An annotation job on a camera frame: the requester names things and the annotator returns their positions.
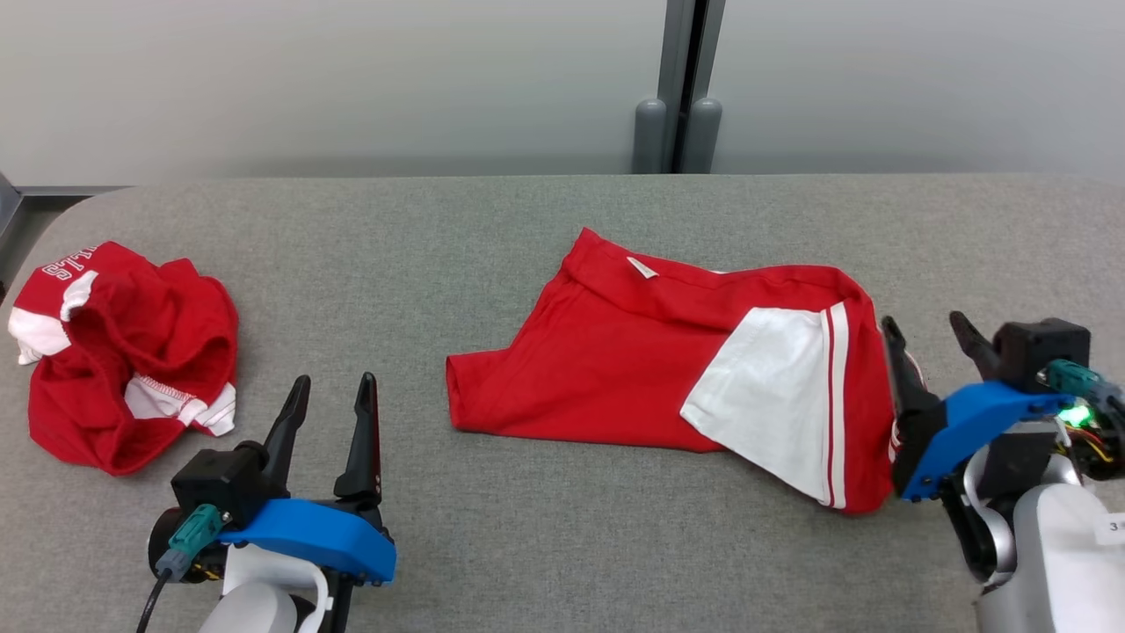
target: gray fabric tabletop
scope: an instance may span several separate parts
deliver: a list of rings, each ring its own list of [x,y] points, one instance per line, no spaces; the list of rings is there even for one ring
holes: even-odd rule
[[[349,631],[971,631],[974,582],[938,504],[818,506],[731,454],[454,432],[452,353],[506,346],[582,226],[710,269],[843,268],[893,314],[930,388],[975,380],[950,333],[1055,315],[1125,380],[1125,189],[1043,175],[658,175],[236,180],[79,204],[35,265],[115,239],[190,257],[240,310],[238,413],[140,474],[55,461],[27,434],[32,370],[0,363],[0,630],[120,632],[153,578],[169,479],[204,447],[263,440],[313,378],[290,488],[341,472],[364,371],[379,380],[394,585]],[[7,319],[8,309],[2,311]],[[1110,509],[1125,489],[1104,485]],[[168,587],[151,631],[196,631],[218,584]]]

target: clothing tag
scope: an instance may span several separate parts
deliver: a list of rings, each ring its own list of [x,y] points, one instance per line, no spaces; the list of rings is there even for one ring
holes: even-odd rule
[[[1098,545],[1125,545],[1125,513],[1101,515],[1094,523]]]
[[[638,261],[637,257],[627,256],[626,259],[629,260],[629,263],[633,264],[633,268],[640,270],[640,273],[644,274],[646,279],[651,279],[652,277],[657,275],[656,270],[652,270],[648,265],[645,265],[644,263]]]

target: red cloth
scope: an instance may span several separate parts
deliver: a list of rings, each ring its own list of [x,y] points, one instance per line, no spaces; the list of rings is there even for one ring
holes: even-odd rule
[[[186,259],[114,242],[36,270],[9,332],[32,374],[32,440],[63,462],[136,472],[188,426],[233,428],[237,313]]]
[[[891,490],[893,406],[866,292],[838,269],[719,273],[584,229],[507,350],[450,356],[456,428],[729,447],[849,513]]]

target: green light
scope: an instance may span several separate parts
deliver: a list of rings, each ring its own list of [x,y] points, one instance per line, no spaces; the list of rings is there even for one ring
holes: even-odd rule
[[[1066,423],[1066,426],[1071,427],[1086,427],[1090,425],[1090,418],[1094,417],[1094,412],[1089,407],[1079,405],[1078,407],[1071,407],[1070,409],[1063,409],[1059,412],[1059,419]]]

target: number 3 label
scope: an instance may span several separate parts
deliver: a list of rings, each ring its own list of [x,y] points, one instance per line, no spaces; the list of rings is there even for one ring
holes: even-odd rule
[[[1094,526],[1098,545],[1125,545],[1125,514],[1102,515]]]

